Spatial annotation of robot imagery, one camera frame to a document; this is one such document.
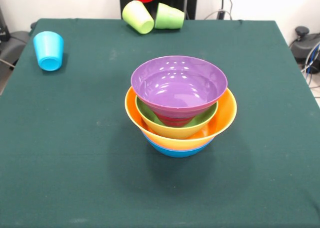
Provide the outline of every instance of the bowl rim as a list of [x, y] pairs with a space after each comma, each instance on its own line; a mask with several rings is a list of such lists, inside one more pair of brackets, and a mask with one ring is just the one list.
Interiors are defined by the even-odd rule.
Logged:
[[214, 110], [214, 112], [210, 115], [210, 117], [208, 118], [208, 119], [206, 119], [205, 121], [203, 121], [203, 122], [201, 122], [201, 123], [199, 123], [199, 124], [196, 124], [196, 125], [194, 125], [194, 126], [190, 126], [190, 127], [169, 127], [169, 126], [166, 126], [166, 125], [161, 125], [161, 124], [158, 124], [158, 123], [155, 123], [154, 121], [152, 121], [152, 120], [150, 120], [149, 118], [147, 118], [141, 111], [140, 111], [140, 109], [139, 109], [139, 106], [138, 106], [138, 99], [140, 99], [137, 95], [135, 95], [135, 100], [134, 100], [134, 102], [135, 102], [135, 107], [136, 107], [136, 109], [138, 110], [138, 113], [142, 116], [142, 119], [146, 119], [146, 120], [148, 120], [150, 123], [152, 123], [153, 125], [155, 125], [155, 126], [157, 126], [157, 127], [161, 127], [161, 128], [163, 128], [163, 129], [166, 129], [166, 130], [171, 130], [171, 131], [173, 131], [173, 130], [178, 130], [178, 131], [185, 131], [185, 130], [189, 130], [189, 129], [194, 129], [194, 128], [196, 128], [196, 127], [200, 127], [200, 126], [202, 126], [202, 125], [204, 125], [205, 123], [208, 123], [214, 116], [215, 116], [215, 114], [217, 113], [217, 111], [218, 111], [218, 107], [219, 107], [219, 103], [218, 103], [218, 101], [216, 102], [216, 103], [214, 103], [213, 105], [211, 105], [210, 107], [212, 107], [212, 106], [214, 106], [215, 104], [216, 104], [216, 108], [215, 108], [215, 110]]
[[[151, 61], [153, 61], [153, 60], [161, 59], [161, 58], [164, 58], [164, 57], [185, 57], [185, 58], [192, 58], [192, 59], [196, 59], [196, 60], [199, 60], [199, 61], [202, 61], [202, 62], [205, 62], [205, 63], [208, 63], [208, 64], [212, 65], [213, 67], [217, 68], [217, 70], [218, 70], [219, 72], [221, 72], [222, 75], [223, 75], [223, 77], [224, 77], [224, 80], [225, 80], [225, 83], [226, 83], [226, 84], [225, 84], [225, 88], [223, 89], [223, 92], [222, 92], [219, 96], [217, 96], [215, 99], [212, 99], [212, 100], [210, 100], [210, 101], [208, 101], [208, 102], [206, 102], [206, 103], [203, 103], [203, 104], [201, 104], [201, 105], [194, 106], [194, 107], [170, 107], [170, 106], [163, 106], [163, 105], [159, 105], [159, 104], [150, 102], [150, 101], [148, 101], [148, 100], [146, 100], [146, 99], [143, 99], [143, 98], [137, 93], [137, 91], [134, 89], [134, 86], [133, 86], [133, 77], [134, 77], [134, 74], [137, 72], [137, 70], [138, 70], [140, 67], [142, 67], [142, 66], [145, 65], [146, 63], [151, 62]], [[191, 56], [185, 56], [185, 55], [169, 55], [169, 56], [162, 56], [162, 57], [156, 57], [156, 58], [150, 59], [150, 60], [142, 63], [141, 65], [139, 65], [139, 66], [133, 71], [133, 73], [132, 73], [132, 75], [131, 75], [131, 78], [130, 78], [130, 82], [131, 82], [131, 87], [133, 88], [135, 94], [136, 94], [144, 103], [149, 104], [150, 106], [155, 107], [155, 108], [161, 108], [161, 109], [163, 109], [163, 110], [165, 110], [165, 111], [166, 111], [166, 110], [188, 110], [188, 109], [192, 109], [192, 110], [194, 110], [194, 111], [201, 110], [202, 108], [208, 107], [208, 106], [210, 106], [211, 103], [217, 101], [217, 100], [226, 92], [226, 90], [227, 90], [227, 88], [228, 88], [228, 79], [227, 79], [227, 76], [225, 75], [225, 73], [224, 73], [220, 68], [218, 68], [218, 66], [216, 66], [216, 65], [214, 65], [213, 63], [208, 62], [208, 61], [206, 61], [206, 60], [204, 60], [204, 59], [197, 58], [197, 57], [191, 57]]]
[[213, 138], [212, 138], [210, 141], [208, 141], [207, 143], [205, 143], [205, 144], [203, 144], [203, 145], [201, 145], [201, 146], [199, 146], [199, 147], [197, 147], [197, 148], [190, 149], [190, 150], [171, 150], [171, 149], [169, 149], [169, 148], [165, 148], [165, 147], [163, 147], [163, 146], [158, 145], [158, 144], [155, 143], [154, 141], [150, 140], [150, 138], [147, 137], [144, 133], [142, 133], [142, 134], [144, 135], [144, 137], [147, 139], [148, 142], [153, 143], [153, 144], [156, 145], [158, 148], [164, 149], [164, 150], [170, 151], [170, 152], [179, 152], [179, 153], [180, 153], [180, 152], [194, 152], [194, 151], [196, 151], [196, 150], [198, 150], [198, 149], [203, 149], [203, 148], [205, 148], [207, 145], [209, 145], [209, 144], [214, 140], [214, 137], [213, 137]]
[[129, 88], [129, 90], [126, 92], [126, 95], [125, 95], [125, 100], [124, 100], [124, 107], [125, 107], [125, 110], [126, 110], [126, 113], [127, 115], [129, 116], [130, 120], [137, 126], [140, 128], [140, 130], [143, 132], [143, 133], [147, 133], [148, 135], [150, 136], [155, 136], [157, 138], [160, 138], [160, 139], [164, 139], [164, 140], [167, 140], [167, 141], [172, 141], [172, 142], [176, 142], [176, 141], [179, 141], [179, 142], [182, 142], [182, 143], [189, 143], [189, 142], [197, 142], [197, 141], [201, 141], [203, 139], [210, 139], [210, 138], [214, 138], [215, 136], [217, 136], [218, 134], [222, 133], [223, 131], [225, 131], [231, 124], [232, 122], [235, 120], [236, 118], [236, 114], [237, 114], [237, 110], [238, 110], [238, 107], [237, 107], [237, 102], [235, 100], [235, 96], [233, 95], [233, 93], [231, 92], [231, 90], [229, 88], [227, 88], [227, 91], [231, 94], [231, 99], [233, 101], [233, 104], [234, 104], [234, 112], [232, 114], [232, 117], [230, 119], [230, 121], [225, 125], [225, 127], [223, 129], [221, 129], [219, 132], [216, 132], [214, 134], [211, 134], [209, 136], [206, 136], [206, 137], [201, 137], [201, 138], [195, 138], [195, 139], [174, 139], [174, 138], [168, 138], [168, 137], [163, 137], [163, 136], [160, 136], [160, 135], [157, 135], [155, 133], [152, 133], [148, 130], [146, 130], [145, 128], [143, 128], [142, 126], [140, 126], [133, 118], [132, 116], [130, 115], [129, 113], [129, 108], [127, 106], [127, 99], [128, 99], [128, 95], [130, 93], [130, 91], [133, 91], [133, 88], [132, 86]]

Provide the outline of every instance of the purple bowl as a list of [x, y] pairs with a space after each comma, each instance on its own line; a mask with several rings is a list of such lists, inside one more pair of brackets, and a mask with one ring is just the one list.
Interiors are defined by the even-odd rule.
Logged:
[[131, 76], [136, 95], [163, 123], [188, 123], [206, 111], [228, 86], [215, 65], [195, 57], [165, 56], [140, 65]]

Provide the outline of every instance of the blue cup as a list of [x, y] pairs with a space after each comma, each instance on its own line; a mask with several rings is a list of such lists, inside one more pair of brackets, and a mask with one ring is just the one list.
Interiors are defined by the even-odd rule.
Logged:
[[45, 71], [58, 70], [62, 65], [64, 53], [63, 38], [55, 32], [44, 31], [38, 33], [33, 39], [39, 67]]

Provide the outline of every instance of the green bowl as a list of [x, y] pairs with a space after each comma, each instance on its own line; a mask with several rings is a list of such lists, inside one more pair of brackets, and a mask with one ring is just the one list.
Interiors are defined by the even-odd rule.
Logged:
[[200, 131], [214, 117], [218, 109], [218, 102], [216, 102], [207, 111], [195, 116], [183, 127], [168, 127], [138, 97], [136, 97], [135, 105], [144, 122], [152, 130], [160, 136], [173, 139], [185, 139]]

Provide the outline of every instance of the blue bowl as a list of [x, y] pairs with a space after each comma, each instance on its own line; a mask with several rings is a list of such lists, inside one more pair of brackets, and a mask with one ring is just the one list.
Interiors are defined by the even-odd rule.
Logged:
[[169, 156], [169, 157], [175, 157], [175, 158], [183, 158], [183, 157], [189, 157], [192, 156], [200, 151], [202, 151], [212, 140], [213, 138], [206, 144], [204, 144], [201, 147], [192, 149], [192, 150], [186, 150], [186, 151], [175, 151], [175, 150], [170, 150], [161, 146], [158, 146], [156, 143], [151, 141], [146, 135], [144, 137], [148, 140], [148, 142], [160, 153]]

